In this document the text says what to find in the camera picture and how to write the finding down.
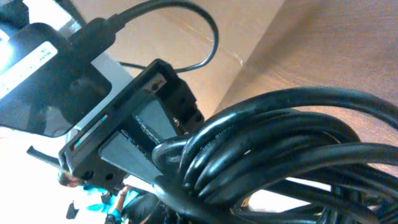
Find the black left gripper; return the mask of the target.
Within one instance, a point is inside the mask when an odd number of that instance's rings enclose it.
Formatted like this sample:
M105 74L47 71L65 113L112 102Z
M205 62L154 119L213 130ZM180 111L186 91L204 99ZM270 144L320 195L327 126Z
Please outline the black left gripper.
M129 175L152 182L162 175L152 160L156 145L203 122L187 83L156 59L67 142L58 161L66 173L108 190L119 190Z

